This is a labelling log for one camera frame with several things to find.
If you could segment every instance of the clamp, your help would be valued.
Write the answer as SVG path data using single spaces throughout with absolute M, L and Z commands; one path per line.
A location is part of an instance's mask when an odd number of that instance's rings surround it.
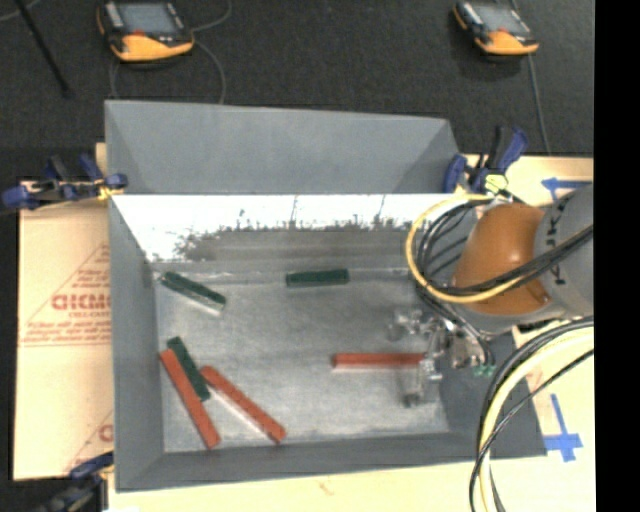
M 80 464 L 69 472 L 68 477 L 73 484 L 28 512 L 79 512 L 86 510 L 91 502 L 96 504 L 94 509 L 104 510 L 108 495 L 107 480 L 102 472 L 113 464 L 113 452 Z
M 129 184 L 124 174 L 104 176 L 87 153 L 80 155 L 78 163 L 81 175 L 70 172 L 59 155 L 49 157 L 43 178 L 29 186 L 18 185 L 2 192 L 2 206 L 9 210 L 35 210 L 56 203 L 105 198 Z
M 528 144 L 527 136 L 520 128 L 497 126 L 489 154 L 481 153 L 475 167 L 468 165 L 463 155 L 454 155 L 445 171 L 442 191 L 451 194 L 460 186 L 473 193 L 505 194 L 507 169 L 520 158 Z

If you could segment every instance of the cardboard sheet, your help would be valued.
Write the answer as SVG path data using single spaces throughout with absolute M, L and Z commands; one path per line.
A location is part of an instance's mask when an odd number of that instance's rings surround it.
M 20 216 L 14 478 L 66 475 L 113 445 L 106 203 Z

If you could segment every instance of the green block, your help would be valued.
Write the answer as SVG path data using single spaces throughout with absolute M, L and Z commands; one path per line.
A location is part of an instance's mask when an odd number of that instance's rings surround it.
M 310 286 L 332 286 L 347 284 L 349 271 L 346 268 L 335 270 L 318 270 L 313 272 L 293 272 L 287 274 L 286 283 L 290 288 L 306 288 Z
M 167 347 L 173 350 L 173 353 L 178 358 L 178 361 L 180 361 L 180 366 L 182 366 L 184 373 L 187 374 L 189 382 L 191 382 L 191 386 L 200 398 L 200 401 L 204 402 L 206 399 L 210 398 L 211 392 L 209 391 L 207 383 L 205 382 L 202 375 L 200 375 L 198 367 L 191 358 L 191 355 L 189 354 L 187 347 L 182 342 L 182 339 L 180 339 L 178 336 L 176 336 L 175 338 L 171 338 L 169 341 L 167 341 Z
M 170 290 L 178 292 L 216 311 L 222 311 L 227 303 L 227 299 L 223 295 L 175 272 L 165 272 L 162 274 L 162 276 L 160 276 L 160 283 Z

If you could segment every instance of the gray bin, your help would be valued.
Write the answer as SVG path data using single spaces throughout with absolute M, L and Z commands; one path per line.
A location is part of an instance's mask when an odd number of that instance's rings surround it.
M 447 121 L 143 101 L 105 109 L 109 171 L 130 180 L 110 206 L 119 490 L 473 457 L 488 383 L 471 370 L 443 368 L 440 398 L 406 409 L 413 371 L 330 366 L 336 351 L 423 348 L 419 337 L 390 342 L 384 334 L 395 308 L 418 304 L 402 247 L 457 152 Z M 295 212 L 323 197 L 335 213 Z M 291 215 L 258 225 L 244 213 L 278 203 Z M 173 251 L 157 249 L 167 240 Z M 350 282 L 285 285 L 288 272 L 332 268 L 347 268 Z M 223 293 L 227 307 L 220 315 L 192 307 L 158 283 L 166 270 Z M 205 450 L 158 359 L 173 336 L 196 364 L 220 370 L 279 420 L 288 431 L 282 444 L 214 394 L 203 404 L 223 441 Z M 498 340 L 497 355 L 510 343 Z M 536 427 L 528 409 L 505 430 L 497 456 L 544 453 Z

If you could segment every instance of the blue tape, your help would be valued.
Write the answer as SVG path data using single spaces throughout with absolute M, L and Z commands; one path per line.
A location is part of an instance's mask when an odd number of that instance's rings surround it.
M 570 434 L 567 430 L 567 425 L 564 422 L 562 411 L 560 410 L 560 402 L 555 394 L 551 394 L 551 402 L 553 404 L 553 410 L 558 418 L 560 424 L 560 434 L 543 436 L 544 445 L 547 451 L 559 450 L 562 455 L 563 462 L 571 462 L 576 460 L 574 450 L 576 448 L 582 448 L 583 444 L 578 434 Z
M 591 181 L 578 181 L 578 180 L 559 180 L 558 178 L 547 178 L 541 181 L 542 186 L 546 188 L 551 194 L 551 199 L 554 201 L 558 199 L 558 195 L 556 194 L 556 190 L 562 188 L 568 189 L 576 189 L 580 187 L 584 187 L 585 185 L 590 185 Z

